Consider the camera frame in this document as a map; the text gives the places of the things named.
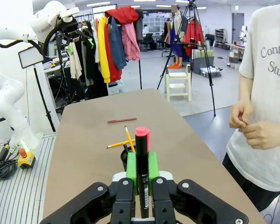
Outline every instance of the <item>red button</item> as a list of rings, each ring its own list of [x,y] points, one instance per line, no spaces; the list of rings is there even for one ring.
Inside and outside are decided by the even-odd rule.
[[[23,148],[21,148],[19,150],[19,153],[20,153],[21,157],[23,157],[23,158],[25,158],[27,156],[27,153],[26,153],[26,151]]]

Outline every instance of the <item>white shirt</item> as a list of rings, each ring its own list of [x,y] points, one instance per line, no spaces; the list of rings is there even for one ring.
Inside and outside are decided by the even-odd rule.
[[[254,78],[249,123],[280,124],[280,5],[257,10],[248,27],[249,38],[239,72]],[[280,146],[257,150],[235,131],[227,153],[238,171],[257,186],[280,191]]]
[[[82,75],[82,66],[79,60],[79,55],[74,43],[70,43],[71,48],[74,51],[74,54],[70,54],[70,74],[71,78],[79,79]]]
[[[148,27],[144,27],[142,30],[143,35],[146,35],[149,33],[149,28]]]

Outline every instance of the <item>black pants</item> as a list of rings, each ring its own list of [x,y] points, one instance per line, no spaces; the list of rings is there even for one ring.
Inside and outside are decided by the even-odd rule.
[[[266,209],[272,201],[280,194],[279,192],[268,191],[260,188],[251,181],[244,178],[240,172],[234,167],[229,156],[226,153],[226,156],[223,160],[223,165],[232,175],[235,181],[239,184],[242,190],[249,197],[254,206],[258,211]]]

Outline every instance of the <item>person's hand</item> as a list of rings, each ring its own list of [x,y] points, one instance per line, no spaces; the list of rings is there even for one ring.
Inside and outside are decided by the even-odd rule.
[[[280,125],[260,122],[239,129],[247,138],[249,146],[255,149],[271,149],[280,145]]]
[[[246,127],[249,123],[249,115],[253,109],[249,101],[239,101],[230,109],[229,127],[241,128]]]

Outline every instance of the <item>yellow jacket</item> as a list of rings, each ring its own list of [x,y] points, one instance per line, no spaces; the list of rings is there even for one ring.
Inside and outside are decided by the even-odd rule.
[[[102,75],[104,78],[104,83],[110,82],[110,70],[106,53],[105,45],[105,25],[107,23],[107,17],[103,16],[98,24],[98,52],[99,61],[102,67]]]

